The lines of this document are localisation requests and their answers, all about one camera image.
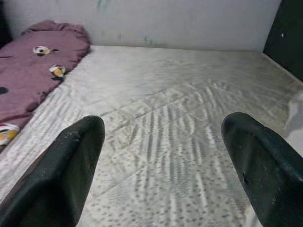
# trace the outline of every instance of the patterned fabric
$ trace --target patterned fabric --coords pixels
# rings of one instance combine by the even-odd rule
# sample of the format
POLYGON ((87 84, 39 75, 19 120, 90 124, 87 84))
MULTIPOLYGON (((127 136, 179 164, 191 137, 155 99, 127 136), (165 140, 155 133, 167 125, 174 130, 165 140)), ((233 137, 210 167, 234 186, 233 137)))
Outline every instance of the patterned fabric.
POLYGON ((283 134, 299 89, 260 53, 92 46, 0 154, 0 198, 62 129, 94 114, 106 139, 79 227, 243 226, 249 200, 221 122, 243 111, 283 134))

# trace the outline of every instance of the bed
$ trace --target bed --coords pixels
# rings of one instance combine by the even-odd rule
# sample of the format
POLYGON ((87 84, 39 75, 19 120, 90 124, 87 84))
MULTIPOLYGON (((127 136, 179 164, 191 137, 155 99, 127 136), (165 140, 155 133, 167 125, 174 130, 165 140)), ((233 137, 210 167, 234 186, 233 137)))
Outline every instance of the bed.
POLYGON ((246 112, 283 136, 301 89, 257 52, 92 46, 0 153, 0 201, 61 130, 98 115, 106 138, 79 227, 243 226, 222 120, 246 112))

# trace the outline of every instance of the mattress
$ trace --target mattress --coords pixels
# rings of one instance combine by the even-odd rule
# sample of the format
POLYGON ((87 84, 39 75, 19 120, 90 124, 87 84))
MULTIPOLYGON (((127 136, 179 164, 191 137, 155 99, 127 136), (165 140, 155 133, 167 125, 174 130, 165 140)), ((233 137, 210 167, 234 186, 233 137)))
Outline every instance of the mattress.
POLYGON ((249 200, 221 138, 229 113, 283 136, 299 82, 257 52, 92 46, 0 153, 0 201, 61 130, 101 116, 79 227, 240 227, 249 200))

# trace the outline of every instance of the cartoon bird print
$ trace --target cartoon bird print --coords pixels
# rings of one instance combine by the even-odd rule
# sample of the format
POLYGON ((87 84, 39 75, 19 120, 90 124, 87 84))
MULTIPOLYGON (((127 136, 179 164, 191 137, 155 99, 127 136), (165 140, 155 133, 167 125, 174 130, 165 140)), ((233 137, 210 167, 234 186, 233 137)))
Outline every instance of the cartoon bird print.
POLYGON ((0 124, 0 146, 7 145, 20 131, 14 124, 0 124))
POLYGON ((53 80, 64 80, 66 69, 62 65, 53 65, 49 71, 54 75, 53 80))
POLYGON ((58 49, 52 49, 50 50, 48 47, 46 46, 36 46, 34 47, 33 49, 33 52, 38 55, 39 57, 42 57, 44 55, 47 55, 47 54, 50 54, 50 53, 53 53, 53 52, 57 52, 59 51, 58 49))

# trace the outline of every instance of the white wall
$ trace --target white wall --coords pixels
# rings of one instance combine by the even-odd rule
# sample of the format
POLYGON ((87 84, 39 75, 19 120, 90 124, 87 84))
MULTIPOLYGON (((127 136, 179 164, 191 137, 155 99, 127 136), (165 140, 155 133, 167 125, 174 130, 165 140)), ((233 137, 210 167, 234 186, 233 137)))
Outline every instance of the white wall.
POLYGON ((281 0, 4 0, 14 37, 44 19, 94 45, 262 51, 281 0))

